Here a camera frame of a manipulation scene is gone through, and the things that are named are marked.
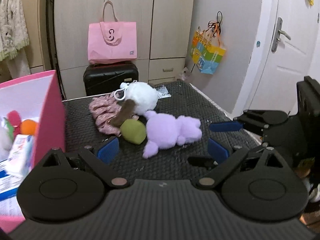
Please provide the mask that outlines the orange ball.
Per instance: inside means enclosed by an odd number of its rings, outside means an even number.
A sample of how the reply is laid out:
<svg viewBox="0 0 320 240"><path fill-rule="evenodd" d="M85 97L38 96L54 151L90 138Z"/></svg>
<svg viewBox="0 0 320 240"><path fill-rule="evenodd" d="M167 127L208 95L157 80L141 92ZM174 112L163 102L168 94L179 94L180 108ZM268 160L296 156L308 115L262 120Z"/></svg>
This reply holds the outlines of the orange ball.
<svg viewBox="0 0 320 240"><path fill-rule="evenodd" d="M23 135L35 135L37 130L37 122L31 119L26 119L21 122L20 129L21 134Z"/></svg>

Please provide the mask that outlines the white fluffy mesh item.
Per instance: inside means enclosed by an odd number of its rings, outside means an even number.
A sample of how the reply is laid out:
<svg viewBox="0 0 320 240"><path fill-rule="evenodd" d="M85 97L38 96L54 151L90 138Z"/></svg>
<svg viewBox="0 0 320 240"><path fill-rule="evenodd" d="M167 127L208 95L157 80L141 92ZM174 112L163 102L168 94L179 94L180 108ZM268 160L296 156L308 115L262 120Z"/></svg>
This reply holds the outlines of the white fluffy mesh item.
<svg viewBox="0 0 320 240"><path fill-rule="evenodd" d="M7 118L1 118L0 133L0 159L1 161L8 158L14 141L14 128Z"/></svg>

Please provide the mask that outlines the red strawberry plush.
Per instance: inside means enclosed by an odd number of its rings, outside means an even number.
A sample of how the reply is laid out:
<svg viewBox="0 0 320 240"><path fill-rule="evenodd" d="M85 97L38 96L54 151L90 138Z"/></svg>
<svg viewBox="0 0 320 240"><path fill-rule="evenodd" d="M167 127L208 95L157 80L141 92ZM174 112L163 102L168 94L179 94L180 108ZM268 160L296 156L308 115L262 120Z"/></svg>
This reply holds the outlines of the red strawberry plush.
<svg viewBox="0 0 320 240"><path fill-rule="evenodd" d="M11 124L11 126L13 127L12 134L15 138L16 135L21 133L21 123L22 123L21 117L17 111L10 111L7 114L7 119Z"/></svg>

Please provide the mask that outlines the blue wet wipes pack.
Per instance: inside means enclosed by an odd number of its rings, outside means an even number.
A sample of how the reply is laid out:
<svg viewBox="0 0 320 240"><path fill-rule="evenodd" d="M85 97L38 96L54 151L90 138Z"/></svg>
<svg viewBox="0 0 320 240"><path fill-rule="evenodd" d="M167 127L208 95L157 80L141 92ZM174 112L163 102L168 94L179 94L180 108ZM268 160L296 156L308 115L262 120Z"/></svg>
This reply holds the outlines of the blue wet wipes pack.
<svg viewBox="0 0 320 240"><path fill-rule="evenodd" d="M7 173L5 166L7 160L1 161L0 172L0 201L16 196L18 187L22 182L22 177L13 176Z"/></svg>

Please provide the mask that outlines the black mesh table mat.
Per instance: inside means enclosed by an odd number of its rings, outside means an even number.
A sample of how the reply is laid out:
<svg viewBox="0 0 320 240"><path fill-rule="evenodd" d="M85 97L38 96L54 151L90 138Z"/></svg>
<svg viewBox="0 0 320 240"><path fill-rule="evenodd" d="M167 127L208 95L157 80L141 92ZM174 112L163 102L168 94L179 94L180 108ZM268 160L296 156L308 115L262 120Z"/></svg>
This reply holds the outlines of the black mesh table mat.
<svg viewBox="0 0 320 240"><path fill-rule="evenodd" d="M119 153L106 152L100 158L121 177L128 181L198 180L209 172L208 169L193 166L187 159L209 157L209 139L226 148L256 147L255 141L243 130L211 133L210 124L228 118L191 85L175 81L165 86L171 97L158 100L154 111L140 116L146 127L146 139L136 145L119 138Z"/></svg>

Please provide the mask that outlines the purple plush toy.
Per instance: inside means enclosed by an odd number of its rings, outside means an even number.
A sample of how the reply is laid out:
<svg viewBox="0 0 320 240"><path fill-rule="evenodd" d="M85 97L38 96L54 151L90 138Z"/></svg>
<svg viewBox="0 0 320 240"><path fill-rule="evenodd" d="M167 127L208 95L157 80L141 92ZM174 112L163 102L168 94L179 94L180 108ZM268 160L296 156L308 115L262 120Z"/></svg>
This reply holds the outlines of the purple plush toy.
<svg viewBox="0 0 320 240"><path fill-rule="evenodd" d="M202 138L201 122L191 116L174 117L170 114L147 111L146 137L148 139L143 158L155 156L159 150L167 150L176 145L183 146L197 142Z"/></svg>

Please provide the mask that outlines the small plastic packet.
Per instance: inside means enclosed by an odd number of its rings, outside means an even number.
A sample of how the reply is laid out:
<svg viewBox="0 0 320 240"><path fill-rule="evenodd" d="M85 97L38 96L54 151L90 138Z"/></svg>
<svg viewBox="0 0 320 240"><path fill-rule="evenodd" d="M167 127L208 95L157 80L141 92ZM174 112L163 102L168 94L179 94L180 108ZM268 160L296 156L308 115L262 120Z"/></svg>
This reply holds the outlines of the small plastic packet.
<svg viewBox="0 0 320 240"><path fill-rule="evenodd" d="M156 87L156 90L158 92L158 99L164 99L164 98L171 97L171 94L169 93L169 91L165 85L161 85L159 87Z"/></svg>

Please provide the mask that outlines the colorful hanging paper bag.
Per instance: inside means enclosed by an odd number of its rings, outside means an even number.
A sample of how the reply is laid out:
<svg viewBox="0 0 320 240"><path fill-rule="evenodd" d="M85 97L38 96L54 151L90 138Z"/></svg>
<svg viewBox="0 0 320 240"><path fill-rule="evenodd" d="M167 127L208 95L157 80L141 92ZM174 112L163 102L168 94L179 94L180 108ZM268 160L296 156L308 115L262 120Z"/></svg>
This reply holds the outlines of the colorful hanging paper bag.
<svg viewBox="0 0 320 240"><path fill-rule="evenodd" d="M223 14L218 11L215 21L209 21L206 28L198 27L194 32L190 56L193 68L196 66L202 74L213 75L226 53L221 39L222 20Z"/></svg>

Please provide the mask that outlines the green brown plush toy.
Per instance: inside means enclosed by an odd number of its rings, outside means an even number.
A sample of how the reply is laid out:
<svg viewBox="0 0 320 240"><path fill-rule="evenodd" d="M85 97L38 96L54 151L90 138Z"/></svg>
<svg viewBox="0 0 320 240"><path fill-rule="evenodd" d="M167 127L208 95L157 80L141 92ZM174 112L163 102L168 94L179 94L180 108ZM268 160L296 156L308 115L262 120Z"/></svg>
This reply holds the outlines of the green brown plush toy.
<svg viewBox="0 0 320 240"><path fill-rule="evenodd" d="M138 118L134 118L135 106L133 100L126 100L117 116L110 120L110 124L120 129L121 136L126 141L140 145L146 139L146 127Z"/></svg>

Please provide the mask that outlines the pink patterned fabric scrunchie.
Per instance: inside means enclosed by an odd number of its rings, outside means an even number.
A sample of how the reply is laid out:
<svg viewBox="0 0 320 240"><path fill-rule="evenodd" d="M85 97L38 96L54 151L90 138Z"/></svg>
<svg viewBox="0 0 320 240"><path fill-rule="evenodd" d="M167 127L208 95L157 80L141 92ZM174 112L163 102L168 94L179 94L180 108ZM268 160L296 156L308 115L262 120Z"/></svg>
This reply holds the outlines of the pink patterned fabric scrunchie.
<svg viewBox="0 0 320 240"><path fill-rule="evenodd" d="M114 93L106 94L103 96L95 97L89 104L89 110L95 120L95 124L100 133L106 135L115 135L120 137L120 129L113 127L110 120L117 116L124 102L119 103L114 98Z"/></svg>

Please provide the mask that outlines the white round plush toy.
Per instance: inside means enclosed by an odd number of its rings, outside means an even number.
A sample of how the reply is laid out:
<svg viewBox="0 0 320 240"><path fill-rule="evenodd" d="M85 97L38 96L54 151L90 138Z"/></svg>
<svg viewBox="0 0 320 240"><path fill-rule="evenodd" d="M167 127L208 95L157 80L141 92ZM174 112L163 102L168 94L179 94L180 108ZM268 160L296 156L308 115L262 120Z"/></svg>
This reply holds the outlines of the white round plush toy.
<svg viewBox="0 0 320 240"><path fill-rule="evenodd" d="M121 83L120 88L114 92L114 98L118 101L132 100L135 102L133 112L144 115L157 106L158 91L148 83L133 81L132 83Z"/></svg>

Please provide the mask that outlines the pink storage box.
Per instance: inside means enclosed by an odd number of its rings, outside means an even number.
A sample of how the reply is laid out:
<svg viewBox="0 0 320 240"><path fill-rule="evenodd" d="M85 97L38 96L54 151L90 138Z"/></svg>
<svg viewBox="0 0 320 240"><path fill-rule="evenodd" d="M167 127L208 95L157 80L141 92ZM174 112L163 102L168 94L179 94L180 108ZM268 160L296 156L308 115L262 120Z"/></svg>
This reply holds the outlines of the pink storage box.
<svg viewBox="0 0 320 240"><path fill-rule="evenodd" d="M52 148L65 149L66 114L54 70L1 83L1 117L17 111L21 119L38 122L31 167Z"/></svg>

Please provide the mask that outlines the black suitcase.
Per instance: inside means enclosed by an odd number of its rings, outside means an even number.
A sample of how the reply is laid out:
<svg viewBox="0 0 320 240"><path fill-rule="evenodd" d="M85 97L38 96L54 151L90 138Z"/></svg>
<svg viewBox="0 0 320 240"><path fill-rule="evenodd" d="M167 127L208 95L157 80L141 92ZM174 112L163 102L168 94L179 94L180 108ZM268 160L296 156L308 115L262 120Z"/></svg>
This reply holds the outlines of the black suitcase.
<svg viewBox="0 0 320 240"><path fill-rule="evenodd" d="M139 72L131 61L91 64L83 74L87 96L111 93L119 89L121 83L131 83L134 80L139 80Z"/></svg>

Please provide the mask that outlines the white door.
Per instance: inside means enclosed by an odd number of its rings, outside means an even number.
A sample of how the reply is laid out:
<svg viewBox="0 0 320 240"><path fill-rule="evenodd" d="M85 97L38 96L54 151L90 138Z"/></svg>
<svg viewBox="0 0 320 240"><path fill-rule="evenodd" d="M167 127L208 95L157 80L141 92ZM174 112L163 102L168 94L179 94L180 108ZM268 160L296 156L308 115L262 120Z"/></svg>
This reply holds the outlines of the white door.
<svg viewBox="0 0 320 240"><path fill-rule="evenodd" d="M292 111L297 103L296 84L306 76L315 48L319 0L310 6L307 0L278 0L277 18L283 19L283 35L275 53L269 52L250 104L251 109Z"/></svg>

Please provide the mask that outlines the beige wardrobe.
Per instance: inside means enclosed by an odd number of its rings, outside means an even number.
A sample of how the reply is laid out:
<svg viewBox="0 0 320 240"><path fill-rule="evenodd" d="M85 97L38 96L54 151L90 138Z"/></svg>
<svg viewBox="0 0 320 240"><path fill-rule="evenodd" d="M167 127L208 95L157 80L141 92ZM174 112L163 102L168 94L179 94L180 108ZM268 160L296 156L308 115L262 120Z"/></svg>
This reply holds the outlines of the beige wardrobe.
<svg viewBox="0 0 320 240"><path fill-rule="evenodd" d="M172 81L184 68L194 0L54 0L57 61L67 99L85 96L88 30L93 23L136 26L139 80Z"/></svg>

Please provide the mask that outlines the pink tote bag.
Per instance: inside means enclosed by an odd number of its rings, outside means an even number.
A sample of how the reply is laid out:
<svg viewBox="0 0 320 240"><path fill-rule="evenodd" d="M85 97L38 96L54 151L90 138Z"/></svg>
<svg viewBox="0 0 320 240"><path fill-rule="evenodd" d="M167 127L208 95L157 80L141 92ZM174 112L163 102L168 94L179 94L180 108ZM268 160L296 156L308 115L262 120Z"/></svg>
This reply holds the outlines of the pink tote bag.
<svg viewBox="0 0 320 240"><path fill-rule="evenodd" d="M88 27L87 58L90 64L112 64L137 58L136 22L101 20Z"/></svg>

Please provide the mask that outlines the white green knitted cardigan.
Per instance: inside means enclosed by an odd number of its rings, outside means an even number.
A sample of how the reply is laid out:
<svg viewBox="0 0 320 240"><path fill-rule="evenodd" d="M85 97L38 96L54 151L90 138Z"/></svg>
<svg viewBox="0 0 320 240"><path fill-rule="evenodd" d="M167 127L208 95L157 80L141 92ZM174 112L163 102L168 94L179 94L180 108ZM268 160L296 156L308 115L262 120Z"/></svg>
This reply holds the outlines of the white green knitted cardigan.
<svg viewBox="0 0 320 240"><path fill-rule="evenodd" d="M22 0L1 0L1 61L14 59L29 44Z"/></svg>

